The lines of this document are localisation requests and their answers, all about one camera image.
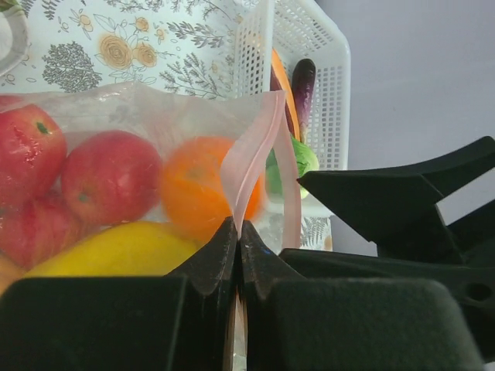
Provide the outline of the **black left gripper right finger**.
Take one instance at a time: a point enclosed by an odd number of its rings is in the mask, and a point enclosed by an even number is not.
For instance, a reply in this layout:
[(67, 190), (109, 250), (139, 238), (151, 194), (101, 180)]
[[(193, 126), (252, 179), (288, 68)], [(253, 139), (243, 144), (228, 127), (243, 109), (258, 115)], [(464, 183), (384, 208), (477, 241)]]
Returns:
[(481, 370), (446, 287), (303, 277), (245, 223), (239, 242), (249, 370)]

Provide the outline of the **leaf patterned square tray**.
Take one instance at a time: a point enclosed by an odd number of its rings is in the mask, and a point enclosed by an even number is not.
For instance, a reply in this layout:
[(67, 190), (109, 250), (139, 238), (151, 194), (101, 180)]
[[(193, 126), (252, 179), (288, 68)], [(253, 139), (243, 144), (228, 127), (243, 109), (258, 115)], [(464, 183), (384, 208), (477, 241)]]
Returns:
[(27, 56), (30, 40), (28, 14), (32, 1), (1, 1), (1, 76)]

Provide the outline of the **floral patterned tablecloth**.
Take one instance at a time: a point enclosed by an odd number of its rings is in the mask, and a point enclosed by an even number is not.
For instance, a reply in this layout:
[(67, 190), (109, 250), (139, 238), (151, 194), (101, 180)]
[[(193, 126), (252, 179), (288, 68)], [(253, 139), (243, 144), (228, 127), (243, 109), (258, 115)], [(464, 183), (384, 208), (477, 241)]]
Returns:
[[(23, 61), (1, 78), (3, 94), (78, 94), (114, 84), (141, 84), (164, 94), (227, 101), (232, 96), (236, 13), (213, 20), (209, 4), (201, 22), (178, 23), (164, 2), (130, 2), (136, 15), (116, 15), (117, 1), (68, 5), (44, 1), (28, 14), (30, 47)], [(281, 91), (284, 88), (260, 92)], [(301, 242), (282, 246), (282, 196), (268, 194), (268, 207), (250, 222), (274, 252), (321, 250), (318, 223), (301, 214)]]

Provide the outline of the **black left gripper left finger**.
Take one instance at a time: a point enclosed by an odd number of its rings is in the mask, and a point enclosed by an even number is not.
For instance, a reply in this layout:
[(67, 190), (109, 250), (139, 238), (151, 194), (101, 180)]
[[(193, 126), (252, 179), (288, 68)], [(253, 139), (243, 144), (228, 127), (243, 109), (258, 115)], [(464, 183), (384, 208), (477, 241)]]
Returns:
[(1, 297), (3, 370), (230, 370), (237, 231), (162, 273), (34, 275)]

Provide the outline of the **yellow orange peach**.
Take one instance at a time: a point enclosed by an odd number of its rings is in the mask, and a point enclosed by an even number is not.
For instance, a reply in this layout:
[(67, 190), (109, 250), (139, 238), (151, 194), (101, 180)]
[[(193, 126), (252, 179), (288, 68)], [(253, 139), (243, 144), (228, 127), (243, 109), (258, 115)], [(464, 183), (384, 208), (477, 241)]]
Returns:
[(3, 294), (10, 285), (19, 280), (25, 271), (14, 264), (4, 254), (0, 256), (0, 294)]

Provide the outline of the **purple eggplant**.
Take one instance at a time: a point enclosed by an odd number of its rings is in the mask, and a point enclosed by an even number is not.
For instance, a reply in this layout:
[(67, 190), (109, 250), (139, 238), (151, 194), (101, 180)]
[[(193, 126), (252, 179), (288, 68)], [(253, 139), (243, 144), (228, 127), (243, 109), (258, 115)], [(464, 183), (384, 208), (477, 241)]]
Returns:
[(309, 58), (298, 61), (293, 70), (291, 88), (295, 102), (295, 111), (299, 121), (300, 141), (302, 143), (306, 142), (315, 83), (316, 65), (314, 62)]

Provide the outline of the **clear zip top bag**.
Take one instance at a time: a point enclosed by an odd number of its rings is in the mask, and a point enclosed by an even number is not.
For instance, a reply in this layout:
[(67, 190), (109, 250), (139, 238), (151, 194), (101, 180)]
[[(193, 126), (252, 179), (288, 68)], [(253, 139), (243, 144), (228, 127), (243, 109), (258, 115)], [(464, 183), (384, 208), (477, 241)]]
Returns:
[(1, 96), (1, 277), (160, 275), (232, 217), (239, 235), (282, 194), (301, 242), (285, 94), (227, 101), (114, 84)]

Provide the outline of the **green lettuce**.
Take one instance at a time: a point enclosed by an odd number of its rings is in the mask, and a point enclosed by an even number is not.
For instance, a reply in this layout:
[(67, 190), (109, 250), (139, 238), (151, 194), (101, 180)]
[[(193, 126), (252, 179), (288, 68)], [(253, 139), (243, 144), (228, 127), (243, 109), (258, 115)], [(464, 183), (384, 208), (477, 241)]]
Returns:
[[(292, 148), (295, 155), (295, 163), (298, 169), (298, 177), (310, 171), (319, 170), (319, 160), (316, 153), (305, 143), (291, 136)], [(270, 151), (265, 166), (265, 188), (269, 194), (283, 195), (282, 181), (278, 164), (273, 150)]]

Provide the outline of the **red apple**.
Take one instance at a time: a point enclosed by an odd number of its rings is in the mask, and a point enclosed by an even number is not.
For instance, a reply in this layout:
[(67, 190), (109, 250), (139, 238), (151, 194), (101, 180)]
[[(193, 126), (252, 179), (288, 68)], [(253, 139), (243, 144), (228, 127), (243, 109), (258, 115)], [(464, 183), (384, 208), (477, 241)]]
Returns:
[(158, 202), (162, 159), (144, 138), (102, 131), (78, 145), (60, 175), (67, 205), (93, 225), (141, 219)]
[(60, 174), (67, 141), (58, 124), (29, 104), (1, 113), (1, 207), (45, 194)]
[(59, 192), (50, 190), (19, 207), (1, 211), (1, 252), (30, 269), (71, 247), (93, 229), (70, 209)]

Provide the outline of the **yellow banana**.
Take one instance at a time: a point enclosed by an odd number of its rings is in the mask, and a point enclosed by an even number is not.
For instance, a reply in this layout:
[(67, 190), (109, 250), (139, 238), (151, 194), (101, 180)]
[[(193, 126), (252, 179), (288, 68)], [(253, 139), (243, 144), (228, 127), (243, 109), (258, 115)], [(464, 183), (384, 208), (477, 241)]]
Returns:
[(24, 277), (163, 276), (199, 249), (169, 223), (138, 221), (94, 234)]

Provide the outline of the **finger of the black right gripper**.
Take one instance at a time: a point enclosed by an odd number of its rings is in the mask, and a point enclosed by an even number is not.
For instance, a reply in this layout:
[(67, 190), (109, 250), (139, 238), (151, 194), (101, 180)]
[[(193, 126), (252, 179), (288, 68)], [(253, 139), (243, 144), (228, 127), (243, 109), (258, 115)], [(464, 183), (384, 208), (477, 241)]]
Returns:
[(284, 249), (279, 257), (307, 278), (424, 279), (446, 287), (463, 311), (483, 359), (494, 361), (494, 268), (420, 263), (318, 250)]
[(299, 184), (380, 257), (425, 263), (494, 260), (494, 203), (446, 224), (438, 202), (494, 167), (494, 139), (482, 137), (438, 158), (390, 168), (310, 171)]

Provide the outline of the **white perforated plastic basket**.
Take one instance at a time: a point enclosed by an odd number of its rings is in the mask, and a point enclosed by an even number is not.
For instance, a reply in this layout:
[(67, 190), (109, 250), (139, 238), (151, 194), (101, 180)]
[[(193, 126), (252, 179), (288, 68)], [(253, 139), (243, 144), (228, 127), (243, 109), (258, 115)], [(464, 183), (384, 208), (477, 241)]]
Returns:
[(307, 143), (322, 170), (347, 169), (351, 55), (345, 35), (314, 1), (233, 1), (231, 9), (242, 17), (235, 33), (232, 96), (269, 90), (273, 51), (287, 74), (298, 61), (311, 59), (316, 85)]

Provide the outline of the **orange fruit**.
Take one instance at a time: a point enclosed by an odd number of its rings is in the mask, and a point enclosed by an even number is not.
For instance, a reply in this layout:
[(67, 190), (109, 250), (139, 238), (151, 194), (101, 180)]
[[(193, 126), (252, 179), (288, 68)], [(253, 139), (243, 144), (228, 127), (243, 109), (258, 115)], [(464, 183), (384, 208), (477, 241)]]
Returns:
[(184, 141), (164, 161), (159, 188), (166, 218), (185, 237), (206, 243), (231, 215), (220, 167), (234, 141), (197, 136)]

